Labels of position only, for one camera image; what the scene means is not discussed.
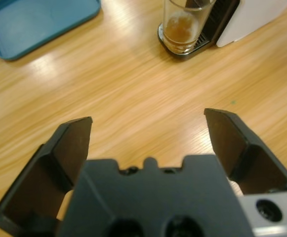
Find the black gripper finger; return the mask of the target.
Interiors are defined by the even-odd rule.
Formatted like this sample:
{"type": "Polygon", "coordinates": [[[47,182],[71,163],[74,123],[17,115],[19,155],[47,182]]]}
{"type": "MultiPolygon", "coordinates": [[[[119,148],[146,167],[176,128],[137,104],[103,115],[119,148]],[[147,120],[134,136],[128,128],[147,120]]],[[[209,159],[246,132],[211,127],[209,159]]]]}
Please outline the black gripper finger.
{"type": "Polygon", "coordinates": [[[58,126],[0,200],[0,229],[13,237],[54,237],[63,199],[88,155],[92,118],[58,126]]]}
{"type": "Polygon", "coordinates": [[[245,195],[287,192],[287,169],[235,113],[204,110],[214,153],[245,195]]]}

